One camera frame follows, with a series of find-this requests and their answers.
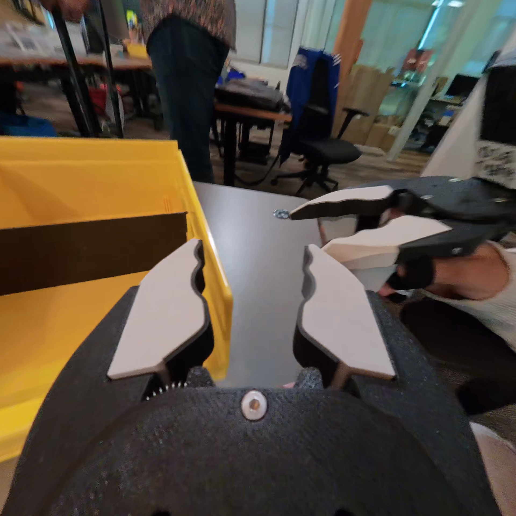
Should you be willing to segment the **person's right hand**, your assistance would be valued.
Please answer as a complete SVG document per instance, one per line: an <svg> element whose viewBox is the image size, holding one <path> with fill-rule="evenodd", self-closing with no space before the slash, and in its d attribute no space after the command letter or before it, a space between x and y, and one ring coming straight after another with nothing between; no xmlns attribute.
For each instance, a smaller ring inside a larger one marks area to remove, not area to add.
<svg viewBox="0 0 516 516"><path fill-rule="evenodd" d="M515 249L485 242L471 255L420 257L400 264L378 294L419 288L432 296L483 301L501 293L515 275Z"/></svg>

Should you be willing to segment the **grey bag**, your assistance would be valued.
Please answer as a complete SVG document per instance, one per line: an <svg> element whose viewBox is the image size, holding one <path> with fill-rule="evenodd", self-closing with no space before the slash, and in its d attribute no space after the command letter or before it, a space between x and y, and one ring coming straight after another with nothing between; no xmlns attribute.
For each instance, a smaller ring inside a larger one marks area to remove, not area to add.
<svg viewBox="0 0 516 516"><path fill-rule="evenodd" d="M236 78L215 88L215 99L225 105L249 107L276 113L290 113L287 97L266 82Z"/></svg>

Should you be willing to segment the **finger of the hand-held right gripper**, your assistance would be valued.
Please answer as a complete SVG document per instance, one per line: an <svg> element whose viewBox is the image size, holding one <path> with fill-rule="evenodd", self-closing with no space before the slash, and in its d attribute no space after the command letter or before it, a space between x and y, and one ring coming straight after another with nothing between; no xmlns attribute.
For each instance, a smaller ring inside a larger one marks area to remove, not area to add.
<svg viewBox="0 0 516 516"><path fill-rule="evenodd" d="M391 207L395 191L386 185L337 190L308 201L289 213L290 220L380 216Z"/></svg>
<svg viewBox="0 0 516 516"><path fill-rule="evenodd" d="M402 245L451 231L438 220L404 215L385 225L331 240L322 250L350 270L389 267Z"/></svg>

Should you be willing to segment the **black office chair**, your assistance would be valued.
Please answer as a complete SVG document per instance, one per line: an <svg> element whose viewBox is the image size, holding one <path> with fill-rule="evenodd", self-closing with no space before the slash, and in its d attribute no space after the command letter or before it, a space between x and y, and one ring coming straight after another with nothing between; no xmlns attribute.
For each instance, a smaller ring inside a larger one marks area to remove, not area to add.
<svg viewBox="0 0 516 516"><path fill-rule="evenodd" d="M271 185L278 184L283 178L298 178L302 180L302 184L296 195L300 194L313 184L318 185L325 192L332 192L338 189L338 182L329 178L329 167L335 164L350 164L355 162L360 156L361 151L351 142L343 139L343 134L349 126L351 120L358 114L368 116L368 113L358 109L344 107L344 122L339 129L337 136L330 137L326 140L301 140L291 154L295 154L303 158L304 169L296 173L278 174L270 182ZM269 168L272 171L276 163L280 164L279 151Z"/></svg>

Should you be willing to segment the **grey desk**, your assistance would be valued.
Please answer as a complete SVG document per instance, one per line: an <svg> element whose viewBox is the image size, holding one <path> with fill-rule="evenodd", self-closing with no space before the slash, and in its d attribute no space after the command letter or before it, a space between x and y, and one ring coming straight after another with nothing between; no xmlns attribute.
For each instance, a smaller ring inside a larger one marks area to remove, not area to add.
<svg viewBox="0 0 516 516"><path fill-rule="evenodd" d="M339 437L338 428L325 424L338 425L349 408L352 423L365 422L376 437L381 432L373 424L384 418L349 395L324 390L313 368L302 376L314 376L315 386L282 388L301 369L293 336L304 249L320 243L319 236L305 235L318 232L316 219L273 216L277 209L291 212L302 199L265 195L273 203L249 190L198 188L233 298L226 377L213 378L208 357L186 381L157 374L110 379L140 283L130 287L44 397L5 515L301 515L317 507L332 515L347 504L353 509L345 483L352 481L357 452L349 464L339 459L357 430Z"/></svg>

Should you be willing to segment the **black tripod stand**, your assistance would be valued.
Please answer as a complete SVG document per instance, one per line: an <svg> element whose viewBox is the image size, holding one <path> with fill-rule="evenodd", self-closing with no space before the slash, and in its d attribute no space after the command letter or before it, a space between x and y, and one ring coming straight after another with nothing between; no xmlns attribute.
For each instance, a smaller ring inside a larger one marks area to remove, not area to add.
<svg viewBox="0 0 516 516"><path fill-rule="evenodd" d="M79 133L82 137L97 138L102 130L98 120L98 116L94 110L89 89L86 84L84 74L77 61L73 45L67 29L65 17L76 17L77 14L83 14L87 1L54 1L51 7L51 14L55 23L57 34L61 42L61 46L68 65L69 79L63 82L63 90L68 100L69 107L72 110L74 120L76 122ZM107 33L107 22L102 5L99 5L102 33L104 37L105 61L107 68L107 87L112 103L114 123L116 127L115 137L123 138L124 131L122 125L122 116L119 105L118 89L115 83L112 54L110 51L109 36Z"/></svg>

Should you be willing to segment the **blue striped jacket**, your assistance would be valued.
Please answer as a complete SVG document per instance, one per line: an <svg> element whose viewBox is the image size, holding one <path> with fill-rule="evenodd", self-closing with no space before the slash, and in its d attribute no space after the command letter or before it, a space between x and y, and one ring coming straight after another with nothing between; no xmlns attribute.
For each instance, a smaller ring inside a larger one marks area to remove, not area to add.
<svg viewBox="0 0 516 516"><path fill-rule="evenodd" d="M330 137L339 91L340 54L300 47L289 72L286 95L292 119L283 131L279 158L283 164L301 140Z"/></svg>

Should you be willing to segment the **person's right forearm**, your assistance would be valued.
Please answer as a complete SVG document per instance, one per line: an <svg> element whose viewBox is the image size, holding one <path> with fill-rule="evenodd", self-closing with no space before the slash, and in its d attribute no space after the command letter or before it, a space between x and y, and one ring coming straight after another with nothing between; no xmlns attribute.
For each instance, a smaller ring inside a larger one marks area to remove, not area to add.
<svg viewBox="0 0 516 516"><path fill-rule="evenodd" d="M515 275L501 293L488 300L453 300L432 296L425 291L423 294L474 317L515 351Z"/></svg>

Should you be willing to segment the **wooden support post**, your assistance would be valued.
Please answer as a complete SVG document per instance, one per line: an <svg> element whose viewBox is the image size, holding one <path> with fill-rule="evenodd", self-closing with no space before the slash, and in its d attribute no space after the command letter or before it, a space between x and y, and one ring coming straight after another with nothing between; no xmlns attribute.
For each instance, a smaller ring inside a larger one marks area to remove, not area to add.
<svg viewBox="0 0 516 516"><path fill-rule="evenodd" d="M332 136L336 136L343 120L343 108L349 88L350 73L362 48L361 35L372 1L345 1L339 30L334 44L334 54L341 58L339 88Z"/></svg>

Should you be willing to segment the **black bin divider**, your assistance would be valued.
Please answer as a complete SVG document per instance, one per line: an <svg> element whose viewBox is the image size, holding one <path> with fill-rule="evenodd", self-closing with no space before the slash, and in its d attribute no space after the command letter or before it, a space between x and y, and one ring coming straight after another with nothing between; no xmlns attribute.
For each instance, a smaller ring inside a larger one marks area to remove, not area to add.
<svg viewBox="0 0 516 516"><path fill-rule="evenodd" d="M187 232L186 212L1 229L1 295L149 271Z"/></svg>

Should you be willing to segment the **yellow plastic bin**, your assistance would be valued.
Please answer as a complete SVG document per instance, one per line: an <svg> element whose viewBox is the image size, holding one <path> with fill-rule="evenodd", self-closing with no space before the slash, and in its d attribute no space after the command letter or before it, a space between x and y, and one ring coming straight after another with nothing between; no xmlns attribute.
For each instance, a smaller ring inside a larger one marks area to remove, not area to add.
<svg viewBox="0 0 516 516"><path fill-rule="evenodd" d="M186 212L203 242L215 380L229 367L233 298L177 144L1 137L1 229ZM1 295L1 462L18 457L49 388L113 305L146 272Z"/></svg>

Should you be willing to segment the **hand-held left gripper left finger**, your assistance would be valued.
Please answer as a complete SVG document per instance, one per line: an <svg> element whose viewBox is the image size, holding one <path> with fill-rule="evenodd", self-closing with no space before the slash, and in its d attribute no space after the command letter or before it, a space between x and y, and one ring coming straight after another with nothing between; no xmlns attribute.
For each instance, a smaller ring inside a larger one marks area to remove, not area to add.
<svg viewBox="0 0 516 516"><path fill-rule="evenodd" d="M203 242L193 238L140 282L107 375L112 380L157 374L186 381L214 349L206 299Z"/></svg>

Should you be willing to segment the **person's grey sweatshirt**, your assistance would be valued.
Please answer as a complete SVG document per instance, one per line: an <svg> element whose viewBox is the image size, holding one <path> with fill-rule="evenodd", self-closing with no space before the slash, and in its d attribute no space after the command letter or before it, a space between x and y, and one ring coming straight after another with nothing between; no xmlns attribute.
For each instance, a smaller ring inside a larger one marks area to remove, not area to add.
<svg viewBox="0 0 516 516"><path fill-rule="evenodd" d="M470 427L501 514L515 515L515 446L484 425Z"/></svg>

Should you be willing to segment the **brown cardboard box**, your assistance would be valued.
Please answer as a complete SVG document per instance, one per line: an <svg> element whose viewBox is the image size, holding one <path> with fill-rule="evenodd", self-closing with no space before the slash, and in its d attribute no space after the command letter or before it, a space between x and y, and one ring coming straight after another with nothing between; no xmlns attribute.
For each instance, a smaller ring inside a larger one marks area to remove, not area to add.
<svg viewBox="0 0 516 516"><path fill-rule="evenodd" d="M358 114L351 120L344 132L345 140L390 151L414 99L410 88L392 84L393 74L393 68L381 72L365 65L352 67L344 105L369 115Z"/></svg>

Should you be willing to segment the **wooden background table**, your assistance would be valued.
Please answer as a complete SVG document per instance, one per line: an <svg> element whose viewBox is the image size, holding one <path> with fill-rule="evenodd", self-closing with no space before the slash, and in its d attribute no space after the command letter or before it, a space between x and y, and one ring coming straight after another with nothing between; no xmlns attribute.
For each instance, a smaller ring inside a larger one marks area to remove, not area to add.
<svg viewBox="0 0 516 516"><path fill-rule="evenodd" d="M259 122L288 123L292 115L270 110L214 103L212 131L219 150L223 153L223 184L234 187L236 179L237 124Z"/></svg>

